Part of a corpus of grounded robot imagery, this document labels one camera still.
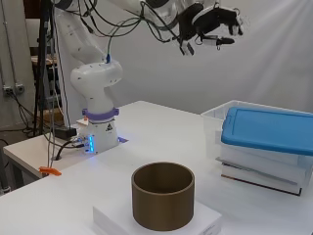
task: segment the electrical outlet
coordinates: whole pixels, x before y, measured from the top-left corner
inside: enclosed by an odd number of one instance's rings
[[[23,86],[23,84],[17,83],[16,84],[16,94],[22,95],[23,92],[25,92],[25,87]]]
[[[3,95],[6,97],[11,97],[12,94],[14,94],[12,86],[4,85],[3,86]]]

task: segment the clear plastic container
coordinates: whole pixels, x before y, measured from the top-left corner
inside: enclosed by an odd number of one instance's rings
[[[204,122],[204,133],[206,138],[206,154],[209,158],[219,158],[227,156],[228,158],[261,158],[261,160],[275,161],[280,163],[282,169],[284,166],[293,167],[295,171],[305,171],[305,178],[299,180],[299,184],[305,188],[311,179],[312,168],[313,168],[313,157],[278,153],[272,151],[250,149],[245,147],[237,147],[225,145],[221,142],[222,125],[227,113],[232,107],[244,107],[244,108],[256,108],[256,109],[267,109],[267,110],[279,110],[297,112],[292,110],[286,110],[282,108],[275,108],[270,106],[257,105],[241,101],[230,101],[226,104],[218,106],[212,110],[209,110],[201,116]]]

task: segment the warning label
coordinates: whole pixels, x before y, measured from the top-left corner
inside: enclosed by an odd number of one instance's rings
[[[108,125],[108,128],[107,128],[107,130],[106,130],[106,131],[110,131],[110,130],[113,130],[113,127],[112,127],[112,125],[111,125],[111,124],[109,124],[109,125]]]

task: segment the white table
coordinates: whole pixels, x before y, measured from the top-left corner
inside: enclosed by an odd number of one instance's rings
[[[196,197],[224,215],[224,235],[310,235],[313,189],[301,198],[220,177],[205,153],[202,119],[145,102],[121,108],[119,134],[130,141],[0,198],[0,234],[94,235],[93,205],[129,188],[133,171],[176,162],[196,176]]]
[[[66,141],[56,138],[56,143],[63,145]],[[53,155],[53,145],[50,145],[50,159]],[[56,146],[55,156],[59,151]],[[3,148],[4,154],[8,157],[14,187],[24,186],[22,172],[28,174],[34,180],[40,179],[43,175],[39,172],[41,166],[48,164],[48,141],[41,135]],[[86,155],[79,149],[63,149],[62,158],[54,161],[53,167],[63,170],[77,163],[83,162],[93,155]]]

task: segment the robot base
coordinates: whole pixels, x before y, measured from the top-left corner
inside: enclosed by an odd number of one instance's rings
[[[107,122],[91,122],[85,130],[87,144],[86,153],[100,154],[118,145],[118,137],[114,120]]]

